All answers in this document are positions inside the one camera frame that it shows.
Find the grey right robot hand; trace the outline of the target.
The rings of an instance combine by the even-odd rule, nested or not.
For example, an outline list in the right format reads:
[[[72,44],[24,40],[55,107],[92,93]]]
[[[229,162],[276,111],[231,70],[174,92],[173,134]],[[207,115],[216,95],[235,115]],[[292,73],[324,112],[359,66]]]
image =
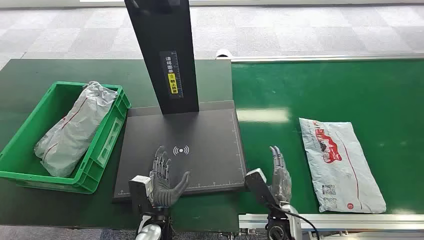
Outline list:
[[[272,182],[269,189],[278,203],[283,202],[288,204],[292,198],[290,173],[280,149],[276,145],[270,146],[269,149],[273,158]]]

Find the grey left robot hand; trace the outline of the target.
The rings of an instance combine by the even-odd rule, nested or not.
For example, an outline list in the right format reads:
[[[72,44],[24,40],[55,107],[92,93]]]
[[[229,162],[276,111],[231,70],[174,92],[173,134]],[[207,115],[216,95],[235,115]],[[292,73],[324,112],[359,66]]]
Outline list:
[[[180,182],[171,188],[169,177],[171,162],[165,147],[160,145],[154,154],[152,169],[149,172],[152,180],[152,205],[154,207],[171,207],[189,185],[191,172],[186,171]]]

